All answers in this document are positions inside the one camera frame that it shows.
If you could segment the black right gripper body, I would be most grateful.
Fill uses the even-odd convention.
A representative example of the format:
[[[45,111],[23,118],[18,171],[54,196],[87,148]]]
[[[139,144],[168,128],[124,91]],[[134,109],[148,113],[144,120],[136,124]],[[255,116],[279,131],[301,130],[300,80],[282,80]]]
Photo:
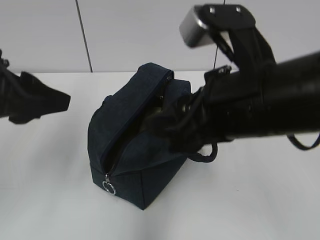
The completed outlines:
[[[204,74],[205,85],[147,119],[148,130],[175,152],[207,144],[265,136],[264,65],[231,72],[229,65]]]

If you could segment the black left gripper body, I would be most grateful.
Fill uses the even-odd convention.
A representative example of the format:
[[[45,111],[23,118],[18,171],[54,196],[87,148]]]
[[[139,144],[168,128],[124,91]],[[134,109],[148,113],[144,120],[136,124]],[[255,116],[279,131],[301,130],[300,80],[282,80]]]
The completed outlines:
[[[0,117],[17,115],[22,107],[24,94],[19,84],[20,77],[8,70],[10,62],[0,50]]]

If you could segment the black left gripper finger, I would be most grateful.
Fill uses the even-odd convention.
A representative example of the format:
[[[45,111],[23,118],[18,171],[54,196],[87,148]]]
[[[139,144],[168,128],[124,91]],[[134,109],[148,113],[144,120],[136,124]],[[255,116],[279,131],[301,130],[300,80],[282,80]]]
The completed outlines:
[[[14,124],[26,124],[44,115],[67,111],[71,96],[53,89],[34,75],[23,71],[14,76],[17,87],[9,98],[8,120]]]

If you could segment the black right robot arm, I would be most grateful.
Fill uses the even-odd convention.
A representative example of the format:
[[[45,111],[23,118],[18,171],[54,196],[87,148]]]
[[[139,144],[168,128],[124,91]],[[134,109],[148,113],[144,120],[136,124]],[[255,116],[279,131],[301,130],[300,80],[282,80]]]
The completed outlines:
[[[288,136],[320,130],[320,54],[258,71],[228,65],[204,74],[205,85],[147,119],[147,129],[174,152],[236,139]]]

